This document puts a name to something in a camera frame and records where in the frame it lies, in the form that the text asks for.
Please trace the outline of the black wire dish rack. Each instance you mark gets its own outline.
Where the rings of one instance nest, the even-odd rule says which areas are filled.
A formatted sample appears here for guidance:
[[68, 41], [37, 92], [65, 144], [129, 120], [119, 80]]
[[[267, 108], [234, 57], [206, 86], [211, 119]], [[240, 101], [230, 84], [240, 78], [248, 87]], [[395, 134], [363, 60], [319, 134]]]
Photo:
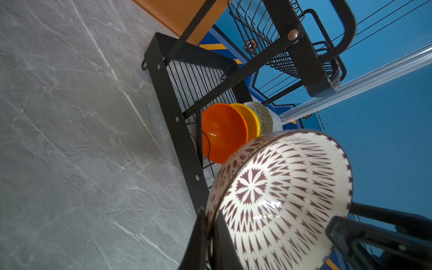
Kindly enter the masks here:
[[[351, 46], [357, 23], [345, 1], [332, 1], [344, 33], [335, 45], [313, 9], [302, 9], [297, 1], [228, 1], [229, 13], [245, 43], [246, 62], [235, 60], [187, 42], [213, 6], [205, 1], [179, 38], [156, 33], [142, 62], [148, 70], [165, 122], [180, 162], [193, 207], [206, 211], [212, 185], [223, 164], [203, 154], [202, 113], [219, 104], [253, 101], [250, 88], [262, 67], [270, 66], [298, 82], [263, 100], [268, 104], [304, 87], [313, 98], [329, 97], [342, 86], [347, 70], [341, 54]], [[354, 201], [347, 219], [402, 232], [403, 219], [423, 216]], [[212, 232], [209, 227], [206, 269], [212, 270]]]

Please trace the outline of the orange bowl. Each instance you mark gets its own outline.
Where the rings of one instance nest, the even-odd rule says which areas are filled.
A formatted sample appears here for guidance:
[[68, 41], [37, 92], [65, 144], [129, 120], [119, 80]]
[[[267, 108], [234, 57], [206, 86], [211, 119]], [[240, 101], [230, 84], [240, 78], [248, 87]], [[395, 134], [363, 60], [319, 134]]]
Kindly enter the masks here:
[[208, 107], [201, 115], [203, 154], [210, 161], [225, 163], [249, 138], [247, 123], [233, 106], [219, 103]]

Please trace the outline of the yellow bowl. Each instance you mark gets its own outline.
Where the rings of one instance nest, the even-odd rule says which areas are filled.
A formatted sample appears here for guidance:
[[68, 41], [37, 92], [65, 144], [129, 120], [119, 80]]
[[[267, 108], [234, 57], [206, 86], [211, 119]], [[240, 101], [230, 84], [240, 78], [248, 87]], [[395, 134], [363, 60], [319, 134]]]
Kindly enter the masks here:
[[232, 103], [231, 106], [234, 107], [246, 121], [248, 128], [247, 141], [249, 142], [259, 137], [261, 135], [261, 123], [256, 113], [252, 109], [240, 103]]

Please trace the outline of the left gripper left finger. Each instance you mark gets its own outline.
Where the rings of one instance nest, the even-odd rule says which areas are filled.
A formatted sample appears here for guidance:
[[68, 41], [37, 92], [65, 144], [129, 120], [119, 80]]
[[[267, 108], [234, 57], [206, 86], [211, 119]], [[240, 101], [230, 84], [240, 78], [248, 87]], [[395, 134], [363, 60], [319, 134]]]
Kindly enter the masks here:
[[207, 265], [207, 245], [209, 228], [205, 209], [197, 212], [196, 222], [178, 270], [205, 270]]

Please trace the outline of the white lattice pattern bowl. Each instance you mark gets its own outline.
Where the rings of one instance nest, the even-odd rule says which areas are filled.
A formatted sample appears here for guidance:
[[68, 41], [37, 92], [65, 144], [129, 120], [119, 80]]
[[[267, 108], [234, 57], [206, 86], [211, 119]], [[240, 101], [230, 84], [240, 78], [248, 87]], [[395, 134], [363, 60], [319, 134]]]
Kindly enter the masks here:
[[315, 130], [284, 130], [243, 145], [222, 165], [207, 225], [223, 215], [246, 270], [318, 270], [333, 250], [325, 229], [346, 218], [353, 173], [346, 152]]

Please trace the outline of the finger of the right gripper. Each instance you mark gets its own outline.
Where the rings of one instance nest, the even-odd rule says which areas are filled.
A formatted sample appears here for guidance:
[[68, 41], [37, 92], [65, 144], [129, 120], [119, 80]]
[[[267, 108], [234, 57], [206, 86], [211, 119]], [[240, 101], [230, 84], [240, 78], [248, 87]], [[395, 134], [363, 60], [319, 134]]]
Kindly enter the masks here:
[[430, 270], [432, 268], [432, 221], [403, 219], [402, 232], [334, 217], [326, 236], [355, 270]]

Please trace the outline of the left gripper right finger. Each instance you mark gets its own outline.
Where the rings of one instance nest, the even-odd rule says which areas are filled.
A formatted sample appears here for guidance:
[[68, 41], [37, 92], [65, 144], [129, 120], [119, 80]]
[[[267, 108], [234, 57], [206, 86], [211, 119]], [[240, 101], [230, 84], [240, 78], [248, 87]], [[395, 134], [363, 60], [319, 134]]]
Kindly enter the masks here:
[[213, 270], [243, 270], [221, 211], [213, 227], [212, 241]]

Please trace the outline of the green geometric pattern bowl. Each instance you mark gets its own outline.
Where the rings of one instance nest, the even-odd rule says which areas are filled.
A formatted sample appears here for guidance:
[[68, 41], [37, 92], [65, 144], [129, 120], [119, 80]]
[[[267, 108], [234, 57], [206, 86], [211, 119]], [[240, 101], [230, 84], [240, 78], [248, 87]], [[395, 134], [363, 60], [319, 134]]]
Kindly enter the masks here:
[[260, 102], [248, 101], [243, 105], [253, 110], [261, 124], [261, 135], [283, 131], [280, 117]]

